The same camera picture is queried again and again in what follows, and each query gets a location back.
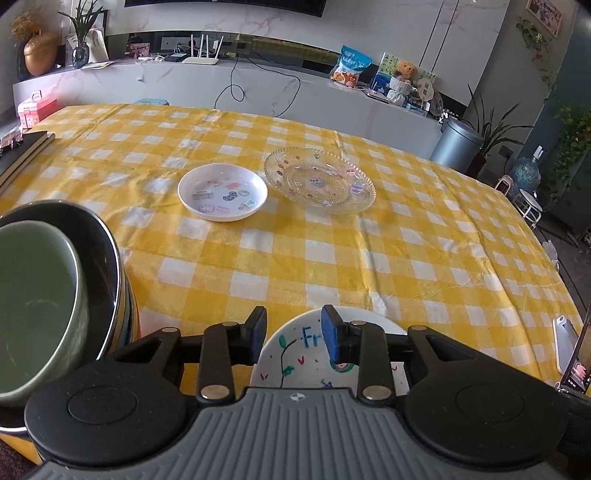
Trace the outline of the white Fruity plate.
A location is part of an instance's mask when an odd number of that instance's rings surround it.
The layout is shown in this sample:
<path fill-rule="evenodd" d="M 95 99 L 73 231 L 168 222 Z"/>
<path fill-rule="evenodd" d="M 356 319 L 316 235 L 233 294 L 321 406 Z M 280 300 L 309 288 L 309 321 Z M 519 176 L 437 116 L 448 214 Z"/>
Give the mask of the white Fruity plate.
<path fill-rule="evenodd" d="M 331 361 L 322 337 L 321 311 L 315 309 L 294 317 L 270 336 L 252 369 L 249 385 L 356 391 L 358 371 L 355 364 Z"/>

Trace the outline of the orange steel bowl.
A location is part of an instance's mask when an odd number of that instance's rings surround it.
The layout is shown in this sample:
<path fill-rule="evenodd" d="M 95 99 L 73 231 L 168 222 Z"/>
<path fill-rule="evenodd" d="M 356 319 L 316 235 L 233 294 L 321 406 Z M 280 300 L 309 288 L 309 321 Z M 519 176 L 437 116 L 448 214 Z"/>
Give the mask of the orange steel bowl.
<path fill-rule="evenodd" d="M 3 226 L 41 221 L 58 228 L 72 242 L 87 286 L 88 328 L 80 363 L 85 364 L 130 343 L 136 307 L 113 234 L 92 210 L 65 200 L 42 200 L 1 216 Z"/>

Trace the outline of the small white sticker plate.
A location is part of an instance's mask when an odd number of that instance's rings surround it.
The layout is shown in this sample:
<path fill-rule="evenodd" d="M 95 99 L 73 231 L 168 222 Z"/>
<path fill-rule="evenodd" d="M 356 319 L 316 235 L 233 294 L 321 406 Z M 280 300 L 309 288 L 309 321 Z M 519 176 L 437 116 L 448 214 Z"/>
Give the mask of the small white sticker plate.
<path fill-rule="evenodd" d="M 269 197 L 266 182 L 249 169 L 211 163 L 183 175 L 177 196 L 197 217 L 212 222 L 235 222 L 262 209 Z"/>

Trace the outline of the clear glass plate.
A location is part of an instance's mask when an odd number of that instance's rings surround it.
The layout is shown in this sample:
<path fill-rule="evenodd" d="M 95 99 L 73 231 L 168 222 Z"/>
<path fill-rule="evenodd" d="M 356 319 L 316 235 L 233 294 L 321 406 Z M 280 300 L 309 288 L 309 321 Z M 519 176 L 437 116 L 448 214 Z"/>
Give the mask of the clear glass plate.
<path fill-rule="evenodd" d="M 370 177 L 331 152 L 287 147 L 264 160 L 267 182 L 304 209 L 329 215 L 358 214 L 376 200 Z"/>

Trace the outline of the green ceramic bowl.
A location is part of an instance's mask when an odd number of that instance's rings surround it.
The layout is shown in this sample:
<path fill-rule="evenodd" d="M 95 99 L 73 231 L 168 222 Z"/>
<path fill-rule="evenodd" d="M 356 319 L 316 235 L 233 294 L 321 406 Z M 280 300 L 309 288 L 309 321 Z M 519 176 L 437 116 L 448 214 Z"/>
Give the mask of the green ceramic bowl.
<path fill-rule="evenodd" d="M 21 407 L 81 361 L 89 324 L 82 264 L 40 221 L 1 228 L 1 404 Z"/>

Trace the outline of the yellow checkered tablecloth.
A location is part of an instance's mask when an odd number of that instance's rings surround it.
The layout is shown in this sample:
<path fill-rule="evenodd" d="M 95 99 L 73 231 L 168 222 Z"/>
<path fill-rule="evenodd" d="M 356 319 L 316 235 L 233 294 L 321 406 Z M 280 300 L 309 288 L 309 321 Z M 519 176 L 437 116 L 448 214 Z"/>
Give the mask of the yellow checkered tablecloth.
<path fill-rule="evenodd" d="M 113 233 L 139 307 L 139 329 L 198 334 L 254 306 L 270 331 L 325 304 L 425 324 L 545 382 L 552 322 L 580 325 L 540 242 L 500 192 L 364 138 L 294 121 L 154 105 L 64 108 L 55 138 L 9 186 L 1 208 L 66 199 Z M 271 152 L 318 148 L 359 166 L 377 197 L 358 215 L 324 216 L 270 190 L 245 220 L 213 223 L 176 194 L 209 163 L 262 172 Z"/>

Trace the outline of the white round side stool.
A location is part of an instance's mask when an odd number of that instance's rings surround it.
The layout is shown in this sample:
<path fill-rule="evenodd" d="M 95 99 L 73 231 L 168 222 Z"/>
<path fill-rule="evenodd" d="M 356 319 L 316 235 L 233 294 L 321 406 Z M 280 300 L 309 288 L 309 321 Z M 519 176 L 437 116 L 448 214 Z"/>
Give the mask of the white round side stool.
<path fill-rule="evenodd" d="M 539 205 L 536 198 L 529 192 L 519 189 L 512 203 L 530 228 L 535 230 L 543 214 L 543 208 Z"/>

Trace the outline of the grey metal trash bin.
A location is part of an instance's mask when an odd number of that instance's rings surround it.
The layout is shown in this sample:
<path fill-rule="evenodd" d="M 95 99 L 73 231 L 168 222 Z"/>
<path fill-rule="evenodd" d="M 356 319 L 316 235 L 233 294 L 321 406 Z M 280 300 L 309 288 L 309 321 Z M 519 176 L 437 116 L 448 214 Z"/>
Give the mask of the grey metal trash bin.
<path fill-rule="evenodd" d="M 460 173 L 466 173 L 480 151 L 484 138 L 471 126 L 454 117 L 448 117 L 443 121 L 441 132 L 442 135 L 430 160 Z"/>

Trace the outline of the white tv cabinet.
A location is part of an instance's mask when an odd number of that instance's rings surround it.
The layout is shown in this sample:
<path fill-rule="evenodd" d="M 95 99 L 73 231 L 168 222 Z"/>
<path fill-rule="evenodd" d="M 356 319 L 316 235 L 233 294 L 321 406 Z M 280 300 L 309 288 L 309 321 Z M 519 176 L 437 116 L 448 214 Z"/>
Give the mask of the white tv cabinet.
<path fill-rule="evenodd" d="M 37 90 L 55 94 L 61 106 L 160 98 L 171 106 L 280 116 L 422 158 L 431 156 L 441 137 L 437 121 L 374 100 L 360 90 L 322 76 L 249 61 L 195 66 L 127 60 L 100 69 L 65 68 L 14 84 L 13 99 L 21 103 Z"/>

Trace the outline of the potted plant by bin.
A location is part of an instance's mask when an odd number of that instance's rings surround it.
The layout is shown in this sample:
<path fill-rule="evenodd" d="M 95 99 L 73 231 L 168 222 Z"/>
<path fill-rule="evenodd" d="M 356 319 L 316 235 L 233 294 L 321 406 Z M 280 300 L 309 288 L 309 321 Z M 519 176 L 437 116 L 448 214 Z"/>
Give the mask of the potted plant by bin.
<path fill-rule="evenodd" d="M 498 117 L 495 107 L 492 107 L 490 110 L 487 109 L 481 94 L 476 94 L 471 86 L 468 86 L 468 90 L 471 97 L 470 105 L 473 107 L 475 113 L 475 121 L 472 122 L 469 119 L 463 118 L 461 122 L 482 138 L 482 144 L 468 166 L 466 175 L 470 178 L 477 179 L 481 170 L 486 165 L 489 153 L 495 146 L 503 143 L 522 145 L 523 142 L 511 138 L 510 133 L 516 130 L 531 130 L 533 126 L 515 124 L 509 121 L 509 117 L 520 106 L 520 103 L 516 103 Z"/>

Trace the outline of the light blue plastic stool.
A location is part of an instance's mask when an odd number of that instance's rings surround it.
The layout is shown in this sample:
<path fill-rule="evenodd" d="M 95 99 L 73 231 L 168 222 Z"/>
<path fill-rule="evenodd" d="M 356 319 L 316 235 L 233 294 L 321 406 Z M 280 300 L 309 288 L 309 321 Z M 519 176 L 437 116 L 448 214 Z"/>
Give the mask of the light blue plastic stool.
<path fill-rule="evenodd" d="M 160 98 L 141 98 L 134 102 L 136 105 L 161 105 L 168 106 L 169 102 L 165 99 Z"/>

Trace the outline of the blue snack bag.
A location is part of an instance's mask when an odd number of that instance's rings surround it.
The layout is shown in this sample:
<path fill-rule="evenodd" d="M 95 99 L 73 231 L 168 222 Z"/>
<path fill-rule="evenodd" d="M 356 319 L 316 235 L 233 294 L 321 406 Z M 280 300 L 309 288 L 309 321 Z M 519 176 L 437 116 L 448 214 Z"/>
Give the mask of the blue snack bag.
<path fill-rule="evenodd" d="M 349 46 L 342 46 L 339 60 L 332 68 L 329 79 L 339 85 L 355 88 L 360 76 L 372 64 L 372 58 Z"/>

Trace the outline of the white wifi router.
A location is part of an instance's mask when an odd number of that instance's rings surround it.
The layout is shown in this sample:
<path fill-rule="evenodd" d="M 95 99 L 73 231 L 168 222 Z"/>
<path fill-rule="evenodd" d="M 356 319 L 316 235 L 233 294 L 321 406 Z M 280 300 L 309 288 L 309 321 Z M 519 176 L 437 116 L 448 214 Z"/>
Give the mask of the white wifi router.
<path fill-rule="evenodd" d="M 182 60 L 183 64 L 190 65 L 208 65 L 212 66 L 218 63 L 221 56 L 221 46 L 223 37 L 211 41 L 208 34 L 201 34 L 199 42 L 194 36 L 189 40 L 189 54 Z"/>

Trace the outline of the gold vase with dried flowers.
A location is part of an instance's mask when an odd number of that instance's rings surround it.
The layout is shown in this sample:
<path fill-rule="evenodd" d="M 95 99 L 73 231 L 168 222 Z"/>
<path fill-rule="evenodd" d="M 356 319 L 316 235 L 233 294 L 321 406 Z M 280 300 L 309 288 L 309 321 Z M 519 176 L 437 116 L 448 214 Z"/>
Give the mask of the gold vase with dried flowers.
<path fill-rule="evenodd" d="M 42 28 L 40 8 L 32 7 L 20 13 L 9 27 L 16 41 L 18 80 L 28 80 L 51 71 L 57 58 L 60 34 Z"/>

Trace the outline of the hanging ivy plant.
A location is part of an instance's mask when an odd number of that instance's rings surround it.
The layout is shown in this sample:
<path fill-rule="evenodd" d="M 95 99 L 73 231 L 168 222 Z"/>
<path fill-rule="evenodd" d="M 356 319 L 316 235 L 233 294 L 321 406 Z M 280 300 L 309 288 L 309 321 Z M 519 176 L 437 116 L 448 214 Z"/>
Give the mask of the hanging ivy plant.
<path fill-rule="evenodd" d="M 526 49 L 531 52 L 531 62 L 539 72 L 548 91 L 553 90 L 554 68 L 551 60 L 551 39 L 546 38 L 532 21 L 519 17 L 516 28 L 522 36 Z"/>

